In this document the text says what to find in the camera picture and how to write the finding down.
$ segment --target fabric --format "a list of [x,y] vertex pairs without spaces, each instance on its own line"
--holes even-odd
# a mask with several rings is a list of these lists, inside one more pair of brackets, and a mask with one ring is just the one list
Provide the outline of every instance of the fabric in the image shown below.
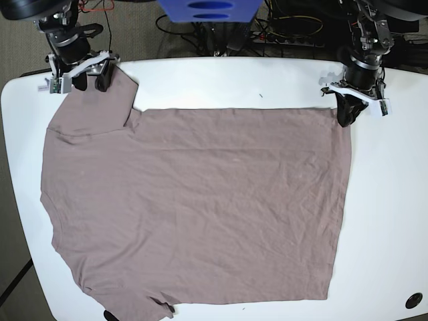
[[116,70],[47,130],[41,202],[82,291],[121,321],[325,300],[351,160],[335,111],[140,112],[136,91]]

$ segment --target floor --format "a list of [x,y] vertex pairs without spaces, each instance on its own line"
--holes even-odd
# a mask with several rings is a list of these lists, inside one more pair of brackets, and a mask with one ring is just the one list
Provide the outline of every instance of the floor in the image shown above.
[[[156,29],[154,21],[162,14],[162,9],[156,3],[116,2],[115,10],[109,13],[113,34],[112,50],[120,53],[122,61],[195,56],[191,45],[177,36],[167,35]],[[104,14],[101,12],[81,14],[80,22],[106,24]],[[185,26],[174,28],[180,31]],[[93,49],[108,47],[108,32],[107,28],[105,29],[103,34],[91,41]],[[9,80],[19,77],[24,72],[47,68],[44,57],[48,52],[44,36],[36,31],[31,22],[11,22],[0,16],[0,91]],[[0,258],[0,293],[2,293],[30,259],[11,185],[2,126],[0,126]],[[0,308],[0,321],[21,320],[54,320],[33,268]],[[428,316],[411,320],[428,320]]]

